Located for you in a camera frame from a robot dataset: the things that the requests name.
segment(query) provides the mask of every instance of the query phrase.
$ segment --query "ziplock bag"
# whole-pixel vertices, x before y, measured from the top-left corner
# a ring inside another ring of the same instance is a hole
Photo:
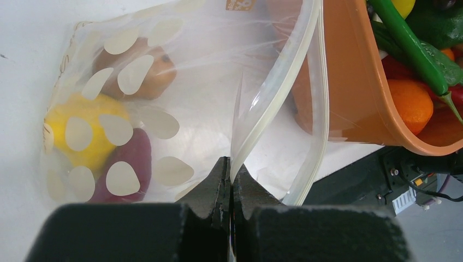
[[[281,1],[182,0],[78,23],[44,118],[47,203],[173,202],[221,156],[232,157],[233,179],[249,154],[260,154],[252,149],[280,108],[285,125],[295,123],[283,102],[305,57],[314,132],[286,126],[304,149],[287,150],[287,158],[298,154],[300,170],[284,179],[299,174],[298,184],[307,184],[328,130],[322,1],[288,4],[276,12]]]

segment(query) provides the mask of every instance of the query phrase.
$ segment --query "orange bin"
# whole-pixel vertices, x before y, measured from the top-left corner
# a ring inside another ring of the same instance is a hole
[[[330,140],[388,146],[442,156],[463,147],[463,126],[448,108],[436,109],[415,136],[400,118],[384,74],[365,0],[324,1],[330,97]],[[312,130],[307,61],[293,86],[304,130]]]

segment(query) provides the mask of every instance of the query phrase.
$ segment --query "green avocado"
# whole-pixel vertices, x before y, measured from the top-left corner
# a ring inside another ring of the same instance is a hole
[[[406,21],[419,39],[438,49],[463,43],[463,1],[441,11],[432,0],[418,0]]]

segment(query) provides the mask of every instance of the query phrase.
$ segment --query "pepper stem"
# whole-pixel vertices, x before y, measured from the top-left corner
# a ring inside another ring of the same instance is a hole
[[[448,105],[453,114],[458,118],[458,121],[460,121],[460,123],[463,124],[463,119],[461,119],[460,113],[458,112],[455,104],[452,101],[452,92],[449,91],[446,94],[440,96],[439,98]]]

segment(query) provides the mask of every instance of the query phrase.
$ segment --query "green chili pepper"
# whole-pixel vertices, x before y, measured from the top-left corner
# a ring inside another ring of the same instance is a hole
[[[369,0],[369,2],[398,46],[407,55],[410,65],[429,85],[433,93],[438,95],[449,106],[458,120],[463,124],[463,119],[453,104],[452,94],[448,91],[448,85],[442,71],[423,48],[420,40],[395,9],[391,0]]]
[[[384,25],[377,21],[371,21],[371,27],[375,35],[376,44],[378,48],[386,51],[389,55],[394,57],[397,61],[413,69],[412,65],[407,59],[407,55],[397,45],[395,40],[389,34],[389,31]],[[453,62],[446,54],[442,53],[439,49],[420,40],[421,46],[431,56],[434,62],[442,71],[448,86],[455,86],[463,82],[463,69]]]

